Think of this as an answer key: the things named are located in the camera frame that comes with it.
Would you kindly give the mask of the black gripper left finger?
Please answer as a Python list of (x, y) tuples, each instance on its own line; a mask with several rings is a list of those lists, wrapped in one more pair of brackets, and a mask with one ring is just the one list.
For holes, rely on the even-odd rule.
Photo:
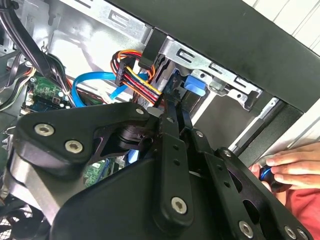
[(177, 104), (164, 94), (155, 105), (159, 116), (132, 102), (28, 114), (19, 120), (14, 131), (14, 152), (37, 170), (66, 182), (78, 180), (90, 164), (124, 157), (124, 167), (107, 179), (145, 160), (163, 134), (181, 140)]

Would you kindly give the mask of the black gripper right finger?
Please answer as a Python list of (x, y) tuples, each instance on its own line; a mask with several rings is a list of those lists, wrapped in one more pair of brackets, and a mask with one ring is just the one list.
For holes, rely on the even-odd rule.
[(184, 240), (310, 240), (311, 233), (229, 150), (212, 150), (193, 127), (182, 102), (176, 105), (186, 143), (193, 223)]

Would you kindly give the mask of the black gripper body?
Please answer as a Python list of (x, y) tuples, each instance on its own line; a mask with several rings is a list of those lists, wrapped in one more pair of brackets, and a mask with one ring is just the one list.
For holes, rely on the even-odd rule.
[(165, 133), (155, 149), (59, 210), (52, 240), (183, 240), (194, 221), (187, 145)]

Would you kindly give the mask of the person bare hand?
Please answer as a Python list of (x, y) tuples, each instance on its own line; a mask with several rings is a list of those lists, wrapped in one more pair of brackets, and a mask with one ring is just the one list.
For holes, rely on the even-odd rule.
[(292, 190), (320, 188), (320, 143), (284, 150), (263, 158), (250, 168), (258, 177), (261, 167), (269, 167), (274, 180)]

